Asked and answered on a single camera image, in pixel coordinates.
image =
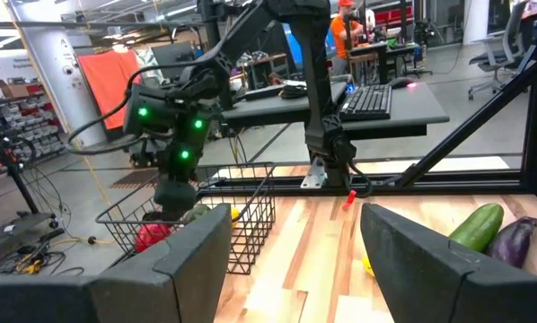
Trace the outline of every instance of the computer mouse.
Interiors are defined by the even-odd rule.
[[[411,79],[409,77],[397,77],[392,81],[388,82],[388,85],[390,85],[393,89],[400,89],[415,82],[416,81],[414,79]]]

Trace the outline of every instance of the red tag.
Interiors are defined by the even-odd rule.
[[[348,208],[352,205],[352,203],[355,201],[355,197],[357,196],[357,192],[355,190],[351,190],[350,193],[348,193],[348,199],[347,202],[342,206],[342,209],[347,211]]]

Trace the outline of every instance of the orange shirt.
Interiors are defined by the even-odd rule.
[[[357,22],[350,22],[350,29],[353,30],[358,27]],[[348,58],[347,43],[340,37],[340,32],[345,31],[345,24],[340,16],[334,17],[330,23],[330,30],[332,31],[332,38],[334,39],[334,45],[337,48],[337,56],[340,58]]]

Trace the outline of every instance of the man wearing orange shirt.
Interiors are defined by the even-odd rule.
[[[355,3],[352,0],[339,0],[339,15],[332,19],[330,30],[337,55],[332,58],[332,74],[343,75],[348,73],[347,30],[344,18],[350,14]],[[358,22],[350,22],[350,41],[364,33],[363,26]]]

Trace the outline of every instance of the cap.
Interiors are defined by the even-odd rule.
[[[339,7],[341,6],[353,6],[355,2],[352,0],[339,0]]]

